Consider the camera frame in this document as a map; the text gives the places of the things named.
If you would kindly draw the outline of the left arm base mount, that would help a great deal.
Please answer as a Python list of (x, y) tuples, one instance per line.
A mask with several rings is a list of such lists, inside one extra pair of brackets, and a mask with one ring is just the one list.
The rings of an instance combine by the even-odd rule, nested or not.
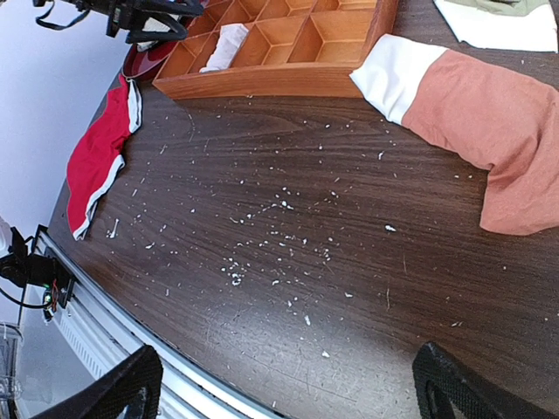
[(37, 248), (38, 236), (24, 238), (16, 227), (9, 227), (3, 237), (8, 239), (7, 254), (1, 256), (1, 278), (15, 287), (25, 290), (29, 285), (42, 288), (44, 293), (39, 304), (25, 303), (1, 289), (1, 295), (22, 309), (38, 310), (45, 321), (53, 320), (59, 308), (66, 309), (71, 299), (75, 275), (49, 251), (46, 256), (31, 253)]

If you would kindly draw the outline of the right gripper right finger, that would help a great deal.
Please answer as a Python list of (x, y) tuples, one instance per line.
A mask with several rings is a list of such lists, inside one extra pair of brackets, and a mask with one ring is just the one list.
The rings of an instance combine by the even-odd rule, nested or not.
[(434, 342), (423, 344), (412, 363), (423, 418), (553, 418), (555, 415), (500, 388)]

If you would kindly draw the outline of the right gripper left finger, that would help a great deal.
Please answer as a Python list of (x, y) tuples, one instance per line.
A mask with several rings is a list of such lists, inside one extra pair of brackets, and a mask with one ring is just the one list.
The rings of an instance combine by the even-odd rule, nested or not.
[(36, 417), (156, 418), (162, 373), (158, 353), (144, 345), (90, 386)]

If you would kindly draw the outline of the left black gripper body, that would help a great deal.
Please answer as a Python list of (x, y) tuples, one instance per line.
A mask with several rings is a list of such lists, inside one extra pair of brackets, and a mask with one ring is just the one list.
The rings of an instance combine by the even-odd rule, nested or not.
[(91, 11), (107, 17), (106, 34), (115, 38), (119, 30), (128, 31), (126, 43), (176, 42), (188, 36), (188, 29), (175, 19), (178, 17), (196, 18), (204, 13), (204, 6), (199, 1), (163, 1), (163, 0), (109, 0), (109, 1), (67, 1), (80, 14), (69, 24), (61, 25), (47, 22), (46, 19), (54, 8), (50, 8), (35, 18), (37, 25), (44, 28), (63, 31), (84, 20)]

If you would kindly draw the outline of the mauve underwear white waistband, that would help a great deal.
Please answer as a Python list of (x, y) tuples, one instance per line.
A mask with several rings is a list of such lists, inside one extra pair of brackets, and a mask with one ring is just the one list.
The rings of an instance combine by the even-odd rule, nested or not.
[(244, 24), (226, 24), (220, 28), (217, 45), (200, 73), (227, 70), (245, 42), (249, 30)]

